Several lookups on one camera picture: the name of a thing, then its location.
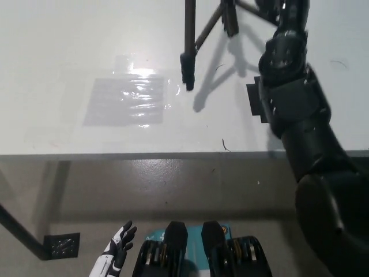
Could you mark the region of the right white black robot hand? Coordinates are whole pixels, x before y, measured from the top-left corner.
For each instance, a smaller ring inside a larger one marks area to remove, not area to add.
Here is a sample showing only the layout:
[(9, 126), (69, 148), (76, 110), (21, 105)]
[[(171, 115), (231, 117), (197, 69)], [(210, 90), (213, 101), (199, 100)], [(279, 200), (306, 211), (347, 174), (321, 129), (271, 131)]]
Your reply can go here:
[(281, 0), (255, 0), (256, 5), (258, 6), (260, 11), (263, 11), (264, 13), (272, 13), (276, 12), (278, 13), (282, 5), (284, 4), (284, 1)]

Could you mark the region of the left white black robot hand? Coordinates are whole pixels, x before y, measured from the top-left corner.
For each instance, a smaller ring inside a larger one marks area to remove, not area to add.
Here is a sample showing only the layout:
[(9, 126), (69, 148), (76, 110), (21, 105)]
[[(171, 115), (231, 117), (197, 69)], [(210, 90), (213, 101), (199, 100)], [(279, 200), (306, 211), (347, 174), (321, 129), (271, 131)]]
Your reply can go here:
[(133, 247), (137, 227), (130, 220), (123, 225), (97, 258), (89, 277), (119, 276), (125, 263), (127, 252)]

